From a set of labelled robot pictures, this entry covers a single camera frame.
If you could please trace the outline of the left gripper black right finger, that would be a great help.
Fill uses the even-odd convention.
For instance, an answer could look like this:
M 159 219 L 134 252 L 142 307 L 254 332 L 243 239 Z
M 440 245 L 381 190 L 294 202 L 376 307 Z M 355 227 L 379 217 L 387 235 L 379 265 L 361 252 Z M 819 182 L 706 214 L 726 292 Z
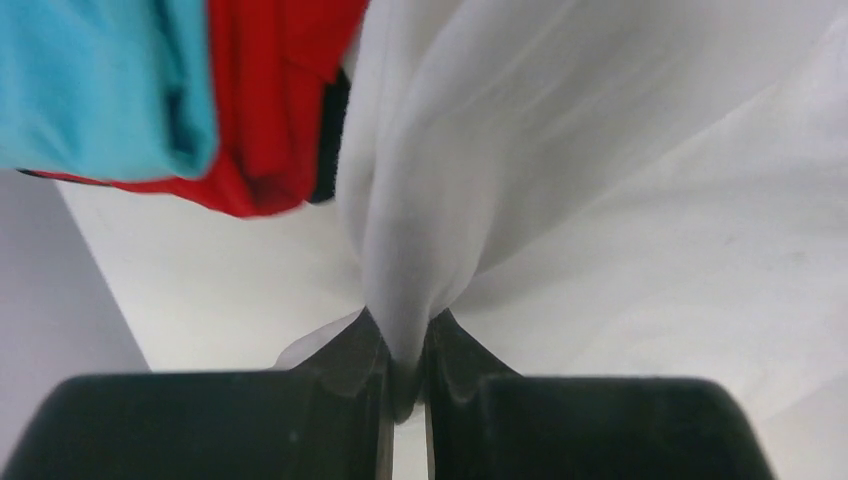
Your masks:
M 770 479 L 748 419 L 692 378 L 528 377 L 450 313 L 424 346 L 433 479 Z

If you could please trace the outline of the folded red t shirt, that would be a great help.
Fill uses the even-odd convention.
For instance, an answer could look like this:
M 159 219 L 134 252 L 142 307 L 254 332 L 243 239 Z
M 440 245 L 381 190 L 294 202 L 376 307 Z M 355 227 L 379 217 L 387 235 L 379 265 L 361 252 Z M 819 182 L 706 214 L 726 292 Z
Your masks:
M 343 69 L 362 1 L 202 1 L 218 146 L 197 178 L 105 181 L 17 170 L 54 180 L 174 195 L 234 217 L 309 202 L 324 90 Z

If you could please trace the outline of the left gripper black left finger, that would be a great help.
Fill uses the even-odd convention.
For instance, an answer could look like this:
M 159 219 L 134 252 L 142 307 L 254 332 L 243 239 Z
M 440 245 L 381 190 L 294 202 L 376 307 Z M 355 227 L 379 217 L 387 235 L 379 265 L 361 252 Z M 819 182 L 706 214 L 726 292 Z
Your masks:
M 58 384 L 6 479 L 387 479 L 387 347 L 367 312 L 289 370 Z

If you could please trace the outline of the folded cyan t shirt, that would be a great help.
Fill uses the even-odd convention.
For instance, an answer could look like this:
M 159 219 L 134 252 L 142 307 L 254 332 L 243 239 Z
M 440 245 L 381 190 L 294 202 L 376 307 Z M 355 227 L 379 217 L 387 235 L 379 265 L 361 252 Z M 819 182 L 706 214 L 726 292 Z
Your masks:
M 202 1 L 5 1 L 1 165 L 197 178 L 218 127 Z

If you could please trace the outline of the folded black t shirt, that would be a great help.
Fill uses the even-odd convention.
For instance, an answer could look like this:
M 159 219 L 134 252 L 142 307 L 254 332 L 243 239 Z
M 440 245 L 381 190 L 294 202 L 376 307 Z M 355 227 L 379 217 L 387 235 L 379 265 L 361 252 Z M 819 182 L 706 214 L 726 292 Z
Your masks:
M 318 205 L 335 197 L 338 158 L 351 83 L 343 69 L 335 82 L 324 90 L 320 135 L 318 140 L 316 183 L 309 203 Z

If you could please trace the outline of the white t shirt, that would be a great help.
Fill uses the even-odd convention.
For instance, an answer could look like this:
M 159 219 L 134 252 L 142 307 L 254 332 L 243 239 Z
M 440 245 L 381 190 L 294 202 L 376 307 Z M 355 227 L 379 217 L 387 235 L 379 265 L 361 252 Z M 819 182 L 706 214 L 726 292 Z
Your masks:
M 846 410 L 843 1 L 374 1 L 337 199 L 403 378 L 473 295 L 546 372 Z

